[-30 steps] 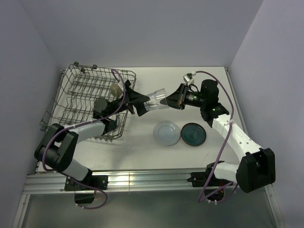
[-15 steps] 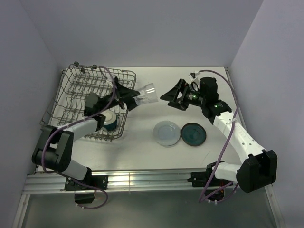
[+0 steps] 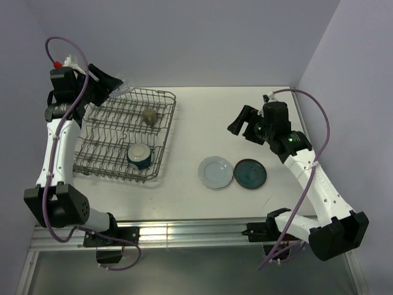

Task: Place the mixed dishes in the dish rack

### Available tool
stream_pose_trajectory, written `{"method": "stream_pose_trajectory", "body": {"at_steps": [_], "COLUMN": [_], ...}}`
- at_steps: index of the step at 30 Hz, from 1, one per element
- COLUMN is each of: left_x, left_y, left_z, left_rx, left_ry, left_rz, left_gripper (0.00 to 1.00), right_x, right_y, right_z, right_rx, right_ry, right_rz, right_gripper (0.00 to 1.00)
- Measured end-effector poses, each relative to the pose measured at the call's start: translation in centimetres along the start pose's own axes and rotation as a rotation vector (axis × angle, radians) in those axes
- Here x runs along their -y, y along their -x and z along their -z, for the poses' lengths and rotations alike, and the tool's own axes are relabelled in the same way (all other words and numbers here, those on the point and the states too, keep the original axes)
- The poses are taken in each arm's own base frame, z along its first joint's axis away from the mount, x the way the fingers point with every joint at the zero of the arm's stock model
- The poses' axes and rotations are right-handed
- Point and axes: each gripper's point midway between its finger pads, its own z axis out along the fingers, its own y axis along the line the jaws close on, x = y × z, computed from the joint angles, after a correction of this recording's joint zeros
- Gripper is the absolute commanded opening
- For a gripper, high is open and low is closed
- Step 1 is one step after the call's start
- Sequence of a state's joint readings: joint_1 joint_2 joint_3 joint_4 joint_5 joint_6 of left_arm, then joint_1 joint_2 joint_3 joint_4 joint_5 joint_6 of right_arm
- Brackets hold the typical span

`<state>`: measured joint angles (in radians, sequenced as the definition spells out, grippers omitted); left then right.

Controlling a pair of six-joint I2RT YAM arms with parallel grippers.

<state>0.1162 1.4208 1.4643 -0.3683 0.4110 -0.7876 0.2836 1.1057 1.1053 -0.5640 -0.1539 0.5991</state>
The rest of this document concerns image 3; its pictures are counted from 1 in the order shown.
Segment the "clear plastic cup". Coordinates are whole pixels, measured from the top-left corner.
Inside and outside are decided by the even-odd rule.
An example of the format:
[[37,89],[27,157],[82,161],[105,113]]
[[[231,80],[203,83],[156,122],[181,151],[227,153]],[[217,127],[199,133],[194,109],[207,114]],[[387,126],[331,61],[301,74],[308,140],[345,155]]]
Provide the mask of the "clear plastic cup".
[[111,92],[111,94],[109,95],[110,98],[116,98],[134,90],[135,85],[133,79],[123,79],[122,82],[123,84],[121,86]]

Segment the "light blue scalloped plate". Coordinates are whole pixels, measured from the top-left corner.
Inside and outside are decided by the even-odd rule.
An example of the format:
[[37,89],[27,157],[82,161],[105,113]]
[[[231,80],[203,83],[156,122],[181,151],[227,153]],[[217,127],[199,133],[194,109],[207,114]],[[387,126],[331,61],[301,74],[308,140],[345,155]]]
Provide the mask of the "light blue scalloped plate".
[[223,157],[207,157],[198,166],[198,177],[201,183],[209,189],[223,189],[233,179],[233,166]]

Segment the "beige ceramic mug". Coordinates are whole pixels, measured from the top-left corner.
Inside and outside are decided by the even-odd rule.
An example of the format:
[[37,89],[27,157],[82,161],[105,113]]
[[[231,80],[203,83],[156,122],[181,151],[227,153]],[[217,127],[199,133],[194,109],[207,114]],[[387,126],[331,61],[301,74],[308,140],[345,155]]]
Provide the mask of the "beige ceramic mug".
[[145,108],[142,112],[142,120],[148,126],[154,126],[158,122],[157,112],[153,108]]

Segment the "teal and cream bowl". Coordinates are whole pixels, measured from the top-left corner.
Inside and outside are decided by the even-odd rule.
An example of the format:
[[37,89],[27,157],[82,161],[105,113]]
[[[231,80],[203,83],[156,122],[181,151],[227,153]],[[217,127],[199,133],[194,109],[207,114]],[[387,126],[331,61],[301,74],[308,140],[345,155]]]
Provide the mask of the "teal and cream bowl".
[[147,169],[152,164],[152,150],[144,143],[134,143],[128,148],[126,159],[133,169]]

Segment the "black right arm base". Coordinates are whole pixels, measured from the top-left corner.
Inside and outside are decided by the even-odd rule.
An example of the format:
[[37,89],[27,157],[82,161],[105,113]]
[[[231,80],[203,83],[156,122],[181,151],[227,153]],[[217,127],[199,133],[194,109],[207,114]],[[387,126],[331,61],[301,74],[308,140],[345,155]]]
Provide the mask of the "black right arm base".
[[[263,251],[266,256],[273,249],[274,244],[281,234],[280,231],[278,231],[277,226],[273,224],[272,220],[272,218],[267,217],[267,219],[263,222],[249,222],[246,224],[246,230],[242,231],[241,233],[243,236],[247,236],[248,242],[250,243],[263,243]],[[280,252],[284,248],[290,246],[291,242],[295,242],[297,240],[298,238],[294,237],[293,235],[286,234],[278,249],[274,253]],[[282,252],[281,254],[275,256],[273,261],[286,262],[292,259],[295,254],[291,255],[290,252],[291,249]]]

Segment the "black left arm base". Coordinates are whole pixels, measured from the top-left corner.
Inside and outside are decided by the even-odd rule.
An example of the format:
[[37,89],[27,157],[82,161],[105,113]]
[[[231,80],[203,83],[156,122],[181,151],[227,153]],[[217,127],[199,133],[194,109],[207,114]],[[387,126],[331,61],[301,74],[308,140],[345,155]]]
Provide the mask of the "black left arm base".
[[125,248],[132,246],[137,249],[137,256],[131,264],[135,266],[141,259],[141,249],[139,247],[140,227],[127,226],[118,227],[115,230],[108,230],[106,232],[93,233],[86,232],[83,247],[96,248],[96,261],[101,266],[108,266],[118,264],[122,258],[125,258]]

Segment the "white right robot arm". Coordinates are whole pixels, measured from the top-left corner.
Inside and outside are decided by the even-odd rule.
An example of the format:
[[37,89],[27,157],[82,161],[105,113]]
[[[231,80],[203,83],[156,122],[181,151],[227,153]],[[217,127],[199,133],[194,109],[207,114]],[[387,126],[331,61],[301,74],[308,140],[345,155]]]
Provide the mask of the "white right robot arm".
[[245,139],[267,143],[295,176],[317,216],[311,219],[280,208],[268,213],[262,234],[274,240],[285,234],[303,240],[322,261],[358,248],[369,219],[363,211],[356,212],[334,188],[305,134],[292,130],[287,104],[266,103],[261,111],[245,105],[227,129],[239,135],[243,124],[247,124],[242,132]]

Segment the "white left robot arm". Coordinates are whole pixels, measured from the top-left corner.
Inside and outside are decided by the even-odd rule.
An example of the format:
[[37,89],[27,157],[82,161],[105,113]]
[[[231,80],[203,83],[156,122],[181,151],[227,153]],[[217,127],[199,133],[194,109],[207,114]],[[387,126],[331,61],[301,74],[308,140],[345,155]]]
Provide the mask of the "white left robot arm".
[[84,228],[97,232],[105,245],[113,245],[120,237],[114,216],[90,207],[87,197],[74,187],[72,173],[86,105],[101,106],[123,82],[93,64],[86,74],[73,66],[56,66],[50,80],[53,90],[45,110],[44,163],[36,185],[25,190],[23,199],[37,222],[50,232],[67,226]]

